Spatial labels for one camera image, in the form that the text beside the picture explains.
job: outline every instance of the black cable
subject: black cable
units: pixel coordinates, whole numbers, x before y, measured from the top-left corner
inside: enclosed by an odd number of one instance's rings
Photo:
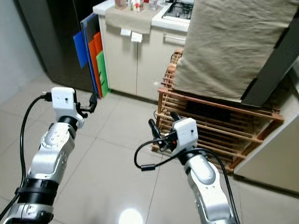
[[[156,140],[152,140],[152,141],[147,141],[147,142],[143,143],[142,145],[140,145],[138,147],[138,149],[136,150],[135,155],[134,155],[135,166],[138,167],[139,169],[141,169],[142,171],[145,171],[145,170],[154,170],[156,167],[162,166],[163,164],[165,164],[165,163],[167,163],[167,162],[169,162],[169,161],[177,158],[180,155],[184,155],[184,154],[188,154],[188,153],[198,153],[200,151],[203,151],[205,153],[211,154],[218,161],[218,163],[221,166],[221,169],[222,169],[223,174],[224,174],[225,183],[226,183],[227,189],[228,189],[229,199],[230,199],[230,202],[232,204],[232,210],[233,210],[234,218],[235,218],[236,224],[240,224],[240,220],[239,220],[239,217],[238,217],[238,214],[237,214],[237,210],[236,210],[236,207],[235,207],[233,193],[232,193],[232,190],[230,188],[230,184],[229,184],[229,180],[228,180],[228,174],[226,173],[225,167],[224,167],[224,165],[223,165],[220,157],[216,153],[214,153],[213,151],[211,151],[209,149],[205,149],[205,148],[195,148],[195,149],[189,149],[189,150],[182,150],[182,151],[178,152],[177,154],[171,156],[167,160],[164,160],[164,161],[162,161],[162,162],[160,162],[158,164],[148,164],[148,165],[141,165],[140,166],[137,163],[137,154],[138,154],[138,152],[140,151],[141,148],[143,148],[144,146],[146,146],[146,145],[148,145],[150,143],[161,141],[161,140],[163,140],[163,139],[156,139]]]
[[[154,118],[157,120],[156,112],[157,110],[154,111]]]
[[[49,96],[50,96],[49,94],[41,95],[38,98],[36,98],[35,100],[33,100],[32,103],[29,105],[28,109],[26,110],[25,116],[23,118],[23,122],[22,122],[22,126],[21,126],[21,134],[20,134],[20,160],[21,160],[21,170],[22,170],[20,188],[23,187],[23,185],[25,183],[25,179],[26,179],[26,164],[25,164],[25,159],[24,159],[24,131],[25,131],[26,121],[27,121],[29,112],[32,109],[32,107],[34,106],[34,104],[40,99],[47,99],[48,100]],[[15,203],[15,201],[18,199],[19,196],[20,196],[19,194],[16,194],[13,197],[13,199],[10,201],[10,203],[1,212],[0,221],[5,216],[5,214],[8,212],[10,207]]]
[[[136,149],[136,152],[134,154],[134,164],[137,168],[141,169],[142,167],[137,163],[137,154],[138,152],[140,151],[140,149],[142,149],[143,147],[145,147],[146,145],[149,145],[151,143],[154,143],[154,142],[159,142],[159,141],[162,141],[162,139],[154,139],[154,140],[151,140],[151,141],[147,141],[143,144],[141,144],[137,149]]]
[[[173,53],[173,54],[171,55],[171,57],[170,57],[170,62],[171,62],[171,60],[172,60],[172,57],[174,56],[174,54],[175,54],[175,53]]]
[[[24,131],[25,131],[25,125],[26,125],[26,121],[29,115],[30,110],[32,109],[32,107],[34,106],[34,104],[40,100],[40,99],[45,99],[45,95],[41,95],[38,98],[36,98],[35,100],[32,101],[32,103],[29,105],[25,116],[23,118],[23,122],[22,122],[22,126],[21,126],[21,134],[20,134],[20,160],[21,160],[21,169],[22,169],[22,179],[21,179],[21,185],[20,187],[23,187],[24,183],[25,183],[25,179],[26,179],[26,165],[25,165],[25,159],[24,159]]]

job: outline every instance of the green cutting board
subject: green cutting board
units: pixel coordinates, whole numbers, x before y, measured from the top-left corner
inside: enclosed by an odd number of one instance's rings
[[[108,81],[107,81],[107,74],[106,74],[106,68],[105,68],[105,60],[104,60],[104,54],[103,51],[101,51],[97,55],[97,64],[99,69],[99,76],[101,81],[101,87],[102,87],[102,94],[103,98],[107,95],[109,92],[108,88]]]

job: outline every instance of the refrigerator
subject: refrigerator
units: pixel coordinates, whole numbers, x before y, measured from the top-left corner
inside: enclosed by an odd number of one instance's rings
[[[54,83],[93,91],[88,63],[80,67],[73,37],[81,30],[80,21],[101,2],[103,0],[15,1],[46,74]]]

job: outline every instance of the gas stove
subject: gas stove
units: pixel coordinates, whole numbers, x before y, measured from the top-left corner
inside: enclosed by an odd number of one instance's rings
[[[163,19],[190,23],[193,4],[176,1],[163,15]]]

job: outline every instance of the cabinet handle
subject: cabinet handle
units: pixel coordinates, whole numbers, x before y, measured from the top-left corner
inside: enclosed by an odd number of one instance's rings
[[[163,37],[164,38],[171,38],[171,39],[175,39],[175,40],[180,40],[180,41],[186,41],[185,38],[181,38],[181,37],[176,37],[176,36],[169,36],[169,35],[166,35],[166,34],[163,34]]]

